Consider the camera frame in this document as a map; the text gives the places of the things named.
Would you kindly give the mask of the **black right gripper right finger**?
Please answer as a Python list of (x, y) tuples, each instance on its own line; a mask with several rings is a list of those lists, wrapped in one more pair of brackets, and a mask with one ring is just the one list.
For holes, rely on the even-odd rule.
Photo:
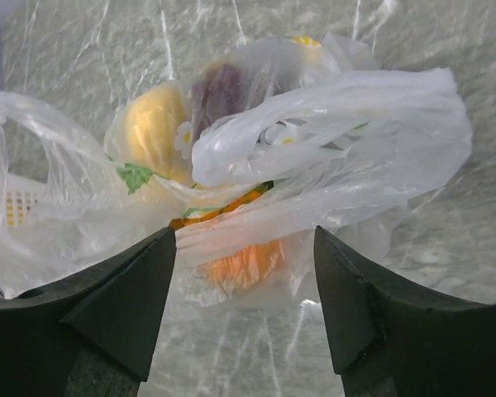
[(428, 289), (318, 227), (314, 263), (348, 396), (496, 396), (496, 304)]

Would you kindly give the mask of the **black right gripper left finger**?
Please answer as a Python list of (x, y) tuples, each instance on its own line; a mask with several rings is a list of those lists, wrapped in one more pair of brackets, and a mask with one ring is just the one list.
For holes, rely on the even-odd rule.
[(174, 270), (174, 230), (0, 299), (0, 396), (134, 396), (148, 379)]

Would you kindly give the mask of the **orange fruit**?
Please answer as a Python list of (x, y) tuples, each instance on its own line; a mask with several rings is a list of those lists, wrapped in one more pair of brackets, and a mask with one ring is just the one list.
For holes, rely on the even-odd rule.
[[(233, 212), (242, 205), (257, 200), (273, 187), (273, 181), (264, 182), (232, 201), (226, 207), (212, 211), (192, 210), (190, 214), (185, 214), (182, 218), (171, 220), (169, 226), (178, 231), (195, 223), (212, 220), (223, 213)], [(199, 270), (213, 285), (222, 288), (249, 289), (284, 267), (282, 240), (276, 239), (266, 244), (247, 246), (231, 256), (201, 265)]]

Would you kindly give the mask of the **clear plastic bag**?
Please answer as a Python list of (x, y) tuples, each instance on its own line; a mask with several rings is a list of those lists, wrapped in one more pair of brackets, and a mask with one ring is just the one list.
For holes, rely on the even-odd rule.
[[(443, 186), (472, 151), (453, 73), (381, 70), (343, 36), (273, 37), (209, 64), (248, 75), (242, 112), (216, 120), (191, 150), (190, 186), (125, 160), (123, 118), (103, 142), (50, 105), (0, 93), (0, 292), (13, 299), (124, 251), (192, 210), (212, 211), (267, 181), (233, 212), (175, 231), (168, 300), (175, 319), (234, 306), (274, 309), (315, 299), (316, 227), (383, 256), (408, 201)], [(7, 227), (7, 175), (45, 184), (22, 225)], [(211, 284), (199, 270), (281, 239), (285, 267), (249, 289)]]

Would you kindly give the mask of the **yellow lemon in bag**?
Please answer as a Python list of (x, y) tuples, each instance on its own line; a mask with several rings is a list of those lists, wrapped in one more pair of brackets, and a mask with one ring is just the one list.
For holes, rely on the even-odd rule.
[(125, 160), (190, 186), (193, 131), (183, 87), (170, 80), (143, 93), (123, 118)]

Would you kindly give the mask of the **purple fruit in bag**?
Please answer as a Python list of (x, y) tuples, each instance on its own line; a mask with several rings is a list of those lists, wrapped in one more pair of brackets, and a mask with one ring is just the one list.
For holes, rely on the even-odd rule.
[(249, 88), (247, 73), (233, 63), (211, 65), (202, 72), (191, 87), (193, 139), (216, 120), (242, 112)]

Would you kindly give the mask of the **white plastic basket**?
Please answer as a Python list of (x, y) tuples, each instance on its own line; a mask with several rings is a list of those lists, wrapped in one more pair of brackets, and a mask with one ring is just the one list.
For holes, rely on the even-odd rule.
[(8, 174), (5, 198), (7, 227), (22, 225), (31, 207), (45, 192), (45, 184), (21, 176)]

